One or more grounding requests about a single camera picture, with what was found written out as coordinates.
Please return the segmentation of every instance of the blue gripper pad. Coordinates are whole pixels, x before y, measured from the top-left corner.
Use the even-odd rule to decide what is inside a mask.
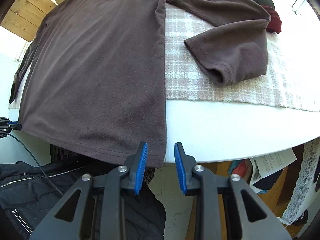
[[[143,146],[141,150],[138,150],[137,154],[140,155],[140,160],[137,167],[137,173],[136,173],[136,179],[135,179],[135,185],[134,185],[134,193],[135,195],[138,195],[143,183],[143,176],[144,171],[147,166],[147,159],[148,159],[148,144],[146,142],[143,142]]]
[[[178,180],[180,184],[180,189],[182,190],[183,194],[185,195],[187,192],[187,185],[186,185],[186,173],[183,167],[183,162],[181,159],[181,154],[178,148],[178,145],[175,143],[174,145],[174,160],[176,162],[176,169]]]

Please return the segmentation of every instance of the fleece fabric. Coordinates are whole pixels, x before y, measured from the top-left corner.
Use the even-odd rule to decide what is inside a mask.
[[[266,73],[270,14],[252,0],[65,0],[42,21],[15,76],[11,101],[31,63],[22,131],[115,164],[146,141],[148,166],[161,167],[166,1],[215,26],[185,45],[218,85]]]

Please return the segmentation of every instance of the white table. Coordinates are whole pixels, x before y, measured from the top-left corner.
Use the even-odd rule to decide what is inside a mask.
[[[281,151],[320,136],[320,113],[246,103],[166,101],[167,151],[182,142],[197,162],[244,159]]]

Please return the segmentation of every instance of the red cloth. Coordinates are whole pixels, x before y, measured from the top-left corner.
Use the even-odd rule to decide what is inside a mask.
[[[262,5],[262,7],[265,8],[266,11],[271,15],[271,21],[267,26],[267,32],[269,33],[276,32],[279,34],[281,32],[282,21],[280,20],[278,13],[272,7],[265,6],[265,5]]]
[[[238,174],[241,178],[245,176],[245,173],[247,171],[247,167],[245,164],[245,160],[242,160],[238,166],[236,166],[231,174]]]

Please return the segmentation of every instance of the paper sheet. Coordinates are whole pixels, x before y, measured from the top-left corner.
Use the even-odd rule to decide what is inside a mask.
[[[297,158],[291,148],[281,152],[271,153],[254,158],[255,162],[257,163],[261,178],[265,178],[279,170],[282,170],[284,167],[293,163],[296,159]]]
[[[252,164],[252,176],[251,176],[251,180],[250,180],[250,185],[253,185],[257,181],[262,179],[262,177],[260,176],[256,160],[254,158],[250,158],[249,160],[251,161],[251,164]]]

